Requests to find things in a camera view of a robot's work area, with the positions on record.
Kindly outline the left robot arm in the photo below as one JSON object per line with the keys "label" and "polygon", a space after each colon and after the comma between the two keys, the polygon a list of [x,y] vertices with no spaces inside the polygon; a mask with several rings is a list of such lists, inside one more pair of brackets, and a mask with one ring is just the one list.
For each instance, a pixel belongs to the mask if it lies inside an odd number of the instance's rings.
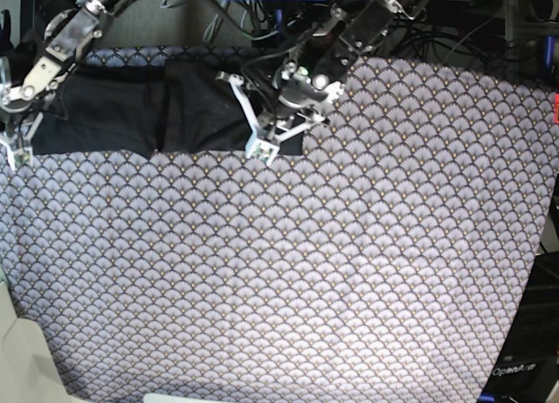
{"label": "left robot arm", "polygon": [[238,74],[218,74],[251,130],[245,156],[271,164],[282,143],[328,124],[322,109],[340,98],[350,67],[383,42],[397,16],[414,20],[429,1],[332,0],[317,11],[290,3],[278,51],[246,61]]}

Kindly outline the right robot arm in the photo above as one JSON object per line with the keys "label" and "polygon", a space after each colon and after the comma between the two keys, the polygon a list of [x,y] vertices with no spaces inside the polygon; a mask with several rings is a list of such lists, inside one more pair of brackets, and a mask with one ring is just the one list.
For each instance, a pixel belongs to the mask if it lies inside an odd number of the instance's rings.
{"label": "right robot arm", "polygon": [[32,138],[60,87],[136,1],[47,0],[20,45],[1,55],[1,145],[12,170],[32,163]]}

